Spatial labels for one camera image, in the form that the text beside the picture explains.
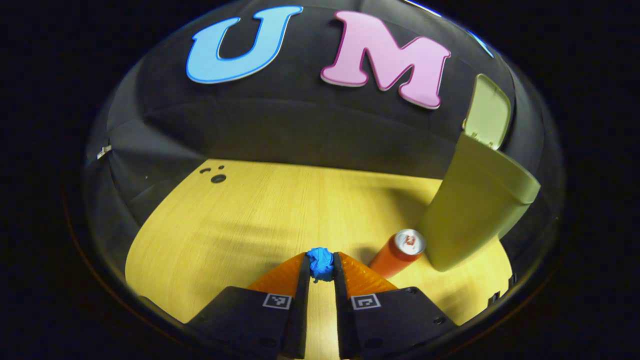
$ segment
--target wooden table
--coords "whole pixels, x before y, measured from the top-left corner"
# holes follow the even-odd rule
[[[201,169],[210,171],[201,173]],[[226,180],[211,178],[225,174]],[[181,322],[224,287],[246,287],[313,247],[367,264],[400,229],[414,227],[442,180],[334,168],[207,160],[151,214],[134,240],[129,286]],[[461,265],[434,270],[426,256],[390,279],[418,286],[462,324],[508,288],[500,241]],[[310,284],[305,359],[338,359],[333,283]]]

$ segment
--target blue object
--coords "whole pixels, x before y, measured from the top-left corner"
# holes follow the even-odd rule
[[[307,252],[307,256],[311,262],[311,276],[315,279],[314,284],[318,280],[333,280],[333,254],[326,247],[316,247]]]
[[[214,84],[240,79],[261,70],[280,51],[289,18],[301,13],[302,9],[302,6],[278,6],[255,13],[253,18],[261,20],[255,43],[248,53],[233,59],[220,58],[218,53],[227,29],[240,21],[239,17],[200,30],[193,35],[195,42],[187,59],[189,79]]]

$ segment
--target blue letter u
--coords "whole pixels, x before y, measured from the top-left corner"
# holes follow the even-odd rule
[[[220,58],[219,53],[227,29],[240,21],[239,17],[200,30],[193,35],[195,42],[187,59],[187,76],[197,83],[214,84],[261,70],[278,55],[289,18],[301,12],[302,6],[278,6],[255,13],[253,18],[261,22],[253,47],[234,59]]]

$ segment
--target black backdrop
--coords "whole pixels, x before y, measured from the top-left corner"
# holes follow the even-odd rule
[[[3,185],[10,232],[2,352],[9,358],[182,358],[182,349],[128,313],[96,282],[65,223],[61,182],[78,174],[92,119],[128,68],[211,2],[32,4],[7,17],[10,79]],[[614,4],[432,1],[430,6],[509,56],[550,103],[568,158],[565,252],[523,309],[458,358],[620,357],[631,351],[636,303],[632,234],[619,203],[636,199],[632,164],[637,99],[631,8]]]

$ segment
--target blue sponge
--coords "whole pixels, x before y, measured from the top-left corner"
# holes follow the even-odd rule
[[[318,280],[332,281],[333,276],[333,254],[326,247],[316,247],[307,252],[311,262],[311,276]]]

